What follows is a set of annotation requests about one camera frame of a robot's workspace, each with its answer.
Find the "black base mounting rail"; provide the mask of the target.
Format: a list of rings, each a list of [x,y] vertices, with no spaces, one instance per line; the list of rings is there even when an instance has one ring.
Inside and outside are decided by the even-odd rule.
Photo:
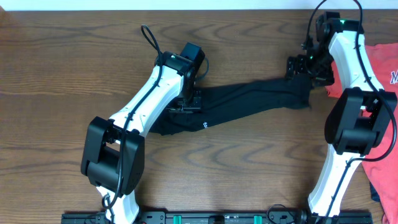
[[[104,212],[98,213],[66,213],[61,223],[67,224],[99,224],[111,223]],[[340,223],[340,224],[372,224],[370,212],[340,212],[338,217],[321,222],[321,218],[309,215],[304,210],[283,211],[272,210],[269,213],[169,213],[143,212],[134,224],[271,224],[271,223]]]

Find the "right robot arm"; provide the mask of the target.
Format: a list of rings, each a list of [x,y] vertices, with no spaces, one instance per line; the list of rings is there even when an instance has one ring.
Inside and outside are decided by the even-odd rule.
[[[285,77],[308,75],[320,86],[335,82],[337,68],[342,94],[325,122],[326,161],[308,196],[309,210],[301,223],[371,223],[367,213],[340,210],[346,188],[371,149],[380,145],[387,127],[396,127],[397,96],[376,78],[364,46],[361,22],[326,12],[316,21],[317,43],[308,36],[304,55],[289,57]]]

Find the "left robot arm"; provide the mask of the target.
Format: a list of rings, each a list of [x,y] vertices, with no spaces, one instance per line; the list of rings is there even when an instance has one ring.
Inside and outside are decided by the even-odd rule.
[[[164,52],[127,105],[109,119],[97,116],[88,125],[81,173],[100,192],[109,223],[134,223],[138,217],[134,190],[144,171],[145,138],[170,102],[193,98],[196,74],[205,59],[203,51]]]

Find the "black t-shirt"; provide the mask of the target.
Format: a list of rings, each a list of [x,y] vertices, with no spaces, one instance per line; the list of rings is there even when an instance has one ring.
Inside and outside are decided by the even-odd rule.
[[[199,88],[199,111],[171,113],[164,110],[150,128],[150,132],[163,136],[184,131],[196,132],[267,110],[307,108],[311,89],[312,81],[306,76],[292,80],[276,78]]]

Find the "red t-shirt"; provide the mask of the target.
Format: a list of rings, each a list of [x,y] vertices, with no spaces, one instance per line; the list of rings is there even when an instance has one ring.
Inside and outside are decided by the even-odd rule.
[[[335,82],[326,89],[340,99],[325,123],[330,145],[322,179],[333,181],[323,213],[335,214],[356,166],[361,164],[381,199],[384,223],[397,223],[397,44],[358,47],[352,56],[359,75],[348,75],[348,59],[332,64]]]

